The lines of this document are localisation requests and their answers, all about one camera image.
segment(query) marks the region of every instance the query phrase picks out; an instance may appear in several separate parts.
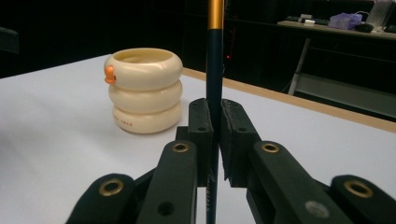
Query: white plastic ring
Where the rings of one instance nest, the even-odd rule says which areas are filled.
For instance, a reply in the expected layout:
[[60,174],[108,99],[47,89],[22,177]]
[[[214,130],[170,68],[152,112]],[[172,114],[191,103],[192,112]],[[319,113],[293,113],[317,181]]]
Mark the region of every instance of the white plastic ring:
[[172,127],[181,118],[181,103],[153,114],[128,113],[113,107],[113,116],[117,124],[131,133],[157,133]]
[[152,91],[168,87],[180,78],[183,64],[165,49],[125,49],[105,62],[105,81],[133,91]]
[[138,114],[157,113],[180,101],[183,88],[180,80],[156,91],[127,91],[110,85],[108,95],[119,109]]

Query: white object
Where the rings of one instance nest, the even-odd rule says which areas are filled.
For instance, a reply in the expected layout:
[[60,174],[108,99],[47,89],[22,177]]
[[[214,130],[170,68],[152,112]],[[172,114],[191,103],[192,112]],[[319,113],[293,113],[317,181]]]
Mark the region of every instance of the white object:
[[157,133],[181,117],[179,80],[183,64],[164,49],[125,49],[105,62],[113,117],[132,133]]

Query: table surface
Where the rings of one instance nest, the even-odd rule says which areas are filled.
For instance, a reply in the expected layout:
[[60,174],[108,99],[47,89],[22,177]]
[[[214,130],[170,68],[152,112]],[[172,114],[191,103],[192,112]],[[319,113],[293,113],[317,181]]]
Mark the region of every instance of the table surface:
[[[111,115],[107,57],[0,79],[1,223],[65,223],[97,178],[148,172],[177,126],[187,125],[189,102],[205,97],[205,75],[185,69],[179,123],[127,133]],[[229,79],[224,86],[223,98],[246,109],[262,139],[286,147],[313,178],[329,185],[334,176],[357,175],[396,197],[395,123]],[[220,166],[218,223],[254,223],[246,190],[231,189],[222,174]],[[205,223],[202,188],[197,223]]]
[[343,35],[357,35],[357,36],[366,36],[366,37],[378,38],[378,39],[396,40],[396,34],[386,33],[386,32],[364,33],[364,32],[359,32],[359,31],[355,31],[355,30],[335,29],[332,27],[328,27],[326,25],[305,24],[305,23],[300,23],[297,21],[279,21],[277,24],[282,25],[282,26],[298,27],[298,28],[306,29],[306,30],[318,30],[318,31],[326,32],[326,33],[336,33],[336,34],[343,34]]

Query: black pole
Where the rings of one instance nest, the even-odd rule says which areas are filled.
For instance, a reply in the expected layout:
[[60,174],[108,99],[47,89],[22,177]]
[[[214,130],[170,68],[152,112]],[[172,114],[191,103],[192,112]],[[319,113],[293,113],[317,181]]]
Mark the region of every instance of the black pole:
[[216,223],[219,170],[219,129],[223,75],[223,0],[209,0],[206,48],[206,100],[214,129],[210,174],[206,187],[206,223]]

